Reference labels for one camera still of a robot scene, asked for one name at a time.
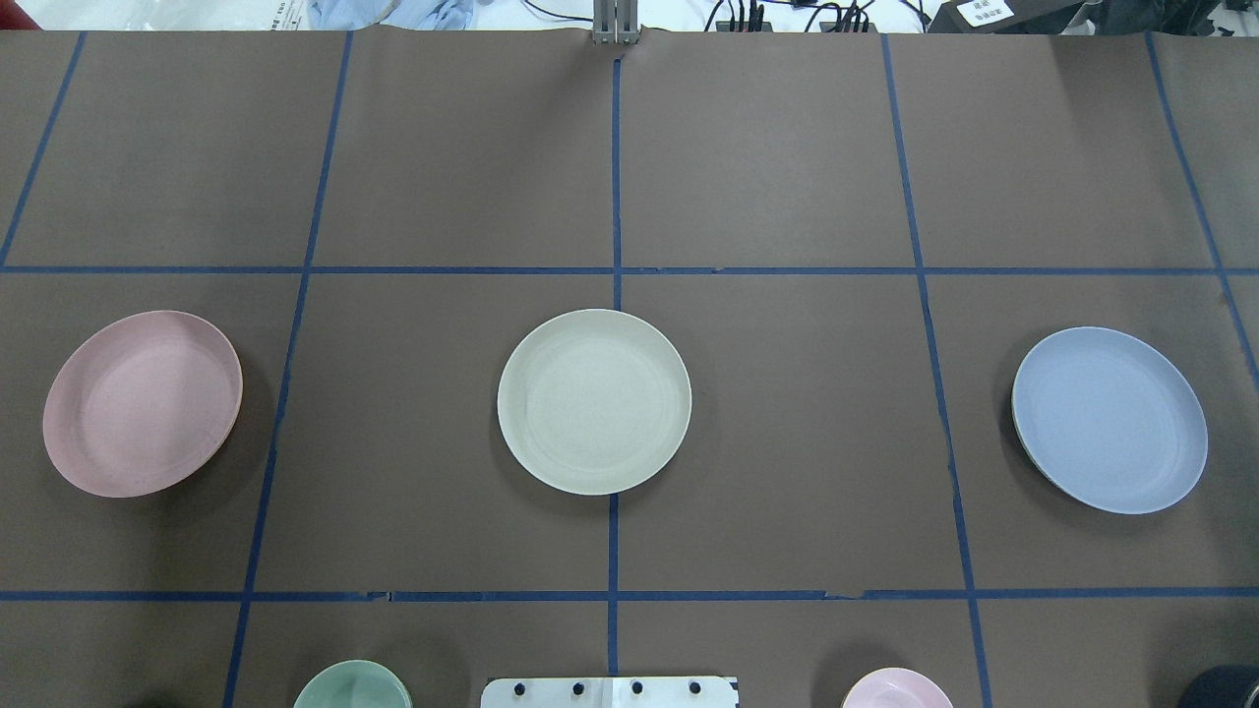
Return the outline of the pink plate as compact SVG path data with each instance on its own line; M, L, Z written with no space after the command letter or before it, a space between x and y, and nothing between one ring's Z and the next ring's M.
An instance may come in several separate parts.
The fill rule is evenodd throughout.
M243 394L240 358L220 328L185 311L144 311L101 328L60 367L43 443L82 493L144 498L215 457Z

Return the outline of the aluminium frame post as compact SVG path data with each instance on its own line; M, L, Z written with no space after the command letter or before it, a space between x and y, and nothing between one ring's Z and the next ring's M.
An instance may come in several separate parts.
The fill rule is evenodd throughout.
M594 0L592 40L597 45L633 45L641 37L637 0Z

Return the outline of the light blue cloth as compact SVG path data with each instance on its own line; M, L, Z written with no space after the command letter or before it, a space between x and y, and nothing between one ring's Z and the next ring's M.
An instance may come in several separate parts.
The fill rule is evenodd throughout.
M463 30L476 1L306 1L311 28L358 30L397 26L417 30Z

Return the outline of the pink bowl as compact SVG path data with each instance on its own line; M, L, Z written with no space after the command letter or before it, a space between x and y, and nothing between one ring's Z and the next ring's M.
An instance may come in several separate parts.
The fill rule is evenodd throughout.
M925 674L889 666L869 671L855 682L841 707L953 707L953 703Z

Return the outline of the black box with label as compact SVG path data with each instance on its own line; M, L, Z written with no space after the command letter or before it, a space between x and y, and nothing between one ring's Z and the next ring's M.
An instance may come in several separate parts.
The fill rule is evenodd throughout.
M1103 1L949 1L935 10L928 34L1090 35Z

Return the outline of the cream white plate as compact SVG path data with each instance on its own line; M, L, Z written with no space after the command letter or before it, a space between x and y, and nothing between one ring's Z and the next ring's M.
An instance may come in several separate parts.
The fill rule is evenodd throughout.
M692 385L679 348L642 317L568 311L534 328L501 372L499 427L540 482L572 495L624 493L687 438Z

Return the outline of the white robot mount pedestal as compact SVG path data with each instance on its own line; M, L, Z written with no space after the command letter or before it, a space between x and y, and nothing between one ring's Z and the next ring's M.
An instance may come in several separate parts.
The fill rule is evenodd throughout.
M487 682L481 707L739 707L725 677L504 678Z

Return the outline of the blue plate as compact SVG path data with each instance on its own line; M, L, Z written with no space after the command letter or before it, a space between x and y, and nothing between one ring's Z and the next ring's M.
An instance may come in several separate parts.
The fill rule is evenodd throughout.
M1207 422L1192 385L1114 328L1063 328L1036 341L1013 375L1011 416L1040 474L1097 510L1170 509L1205 472Z

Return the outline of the dark blue pot with lid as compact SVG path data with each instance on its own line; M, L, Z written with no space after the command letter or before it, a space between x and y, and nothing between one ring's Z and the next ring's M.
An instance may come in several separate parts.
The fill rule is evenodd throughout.
M1217 665L1183 688L1177 707L1258 707L1258 665Z

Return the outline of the green bowl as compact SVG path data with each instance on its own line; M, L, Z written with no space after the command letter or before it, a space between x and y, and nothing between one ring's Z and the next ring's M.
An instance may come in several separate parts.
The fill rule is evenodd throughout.
M400 677L387 666L346 660L311 677L293 707L413 707L413 702Z

